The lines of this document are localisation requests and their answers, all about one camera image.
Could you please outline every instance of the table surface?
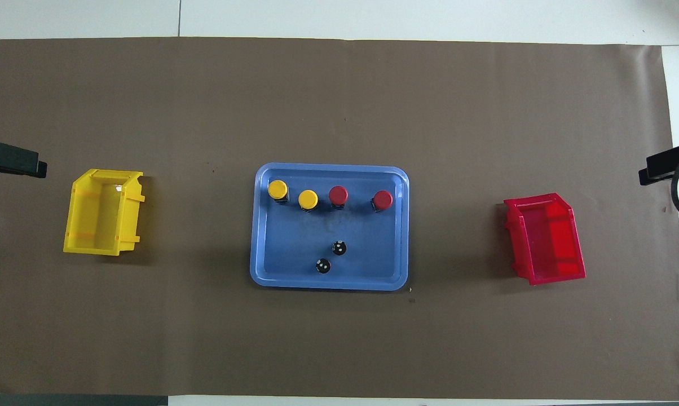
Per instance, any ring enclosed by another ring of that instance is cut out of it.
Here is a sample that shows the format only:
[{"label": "table surface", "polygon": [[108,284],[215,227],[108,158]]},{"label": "table surface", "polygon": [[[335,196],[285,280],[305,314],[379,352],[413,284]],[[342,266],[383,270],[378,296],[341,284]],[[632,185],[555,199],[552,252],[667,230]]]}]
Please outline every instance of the table surface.
[{"label": "table surface", "polygon": [[[252,36],[630,43],[663,48],[674,144],[679,144],[679,0],[614,2],[0,1],[0,38]],[[174,403],[201,404],[182,396]],[[242,396],[223,398],[242,404]],[[293,404],[311,399],[273,399]],[[383,399],[356,400],[357,404]],[[414,400],[390,401],[416,404]],[[332,399],[324,399],[331,404]],[[542,404],[547,401],[521,401]]]}]

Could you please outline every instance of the small black part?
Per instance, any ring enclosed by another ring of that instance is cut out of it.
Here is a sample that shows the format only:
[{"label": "small black part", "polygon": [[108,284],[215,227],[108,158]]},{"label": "small black part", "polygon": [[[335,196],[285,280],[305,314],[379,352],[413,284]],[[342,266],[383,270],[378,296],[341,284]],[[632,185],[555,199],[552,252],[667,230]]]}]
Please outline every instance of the small black part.
[{"label": "small black part", "polygon": [[642,186],[673,178],[679,164],[679,147],[646,158],[647,167],[638,172]]},{"label": "small black part", "polygon": [[319,261],[317,261],[317,264],[315,265],[317,268],[317,271],[321,274],[326,274],[329,272],[330,268],[332,268],[332,265],[329,263],[329,260],[327,258],[321,258]]},{"label": "small black part", "polygon": [[46,162],[38,160],[38,152],[0,142],[0,173],[46,177]]},{"label": "small black part", "polygon": [[335,255],[344,255],[347,252],[347,244],[344,241],[335,241],[332,244],[332,252]]},{"label": "small black part", "polygon": [[169,404],[167,396],[146,395],[48,395],[48,394],[5,394],[0,393],[0,406],[29,406],[51,404],[51,406],[164,406]]}]

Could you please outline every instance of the yellow cap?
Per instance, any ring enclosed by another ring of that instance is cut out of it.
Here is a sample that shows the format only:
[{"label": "yellow cap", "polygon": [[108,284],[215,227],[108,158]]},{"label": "yellow cap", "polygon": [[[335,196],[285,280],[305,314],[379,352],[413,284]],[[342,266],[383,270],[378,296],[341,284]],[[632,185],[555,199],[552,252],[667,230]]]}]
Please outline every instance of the yellow cap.
[{"label": "yellow cap", "polygon": [[299,205],[304,210],[312,210],[317,206],[318,202],[317,193],[314,193],[312,190],[305,190],[304,192],[299,193]]},{"label": "yellow cap", "polygon": [[270,193],[270,197],[274,198],[274,200],[284,198],[288,192],[287,183],[282,182],[282,180],[273,180],[269,187],[267,187],[267,192]]}]

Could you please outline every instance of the red button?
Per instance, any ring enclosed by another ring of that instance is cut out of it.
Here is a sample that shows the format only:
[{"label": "red button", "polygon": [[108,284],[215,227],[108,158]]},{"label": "red button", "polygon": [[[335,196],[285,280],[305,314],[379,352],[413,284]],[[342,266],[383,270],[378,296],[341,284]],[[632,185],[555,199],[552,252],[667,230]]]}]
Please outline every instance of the red button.
[{"label": "red button", "polygon": [[344,203],[347,203],[347,198],[349,196],[350,194],[347,193],[347,189],[344,187],[333,187],[332,190],[329,191],[329,201],[334,206],[344,205]]},{"label": "red button", "polygon": [[376,210],[387,210],[392,205],[392,194],[386,190],[380,190],[375,193],[372,204]]}]

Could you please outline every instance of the black clamp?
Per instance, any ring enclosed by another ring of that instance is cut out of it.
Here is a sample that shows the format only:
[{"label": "black clamp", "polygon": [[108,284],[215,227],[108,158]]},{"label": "black clamp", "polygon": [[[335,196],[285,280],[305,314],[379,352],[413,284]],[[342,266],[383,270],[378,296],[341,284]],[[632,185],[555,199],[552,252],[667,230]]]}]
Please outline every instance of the black clamp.
[{"label": "black clamp", "polygon": [[38,160],[38,152],[0,142],[0,173],[46,177],[46,162]]},{"label": "black clamp", "polygon": [[679,211],[678,180],[679,180],[679,147],[668,149],[646,158],[646,169],[638,172],[641,185],[646,186],[660,180],[671,179],[670,196],[673,205]]}]

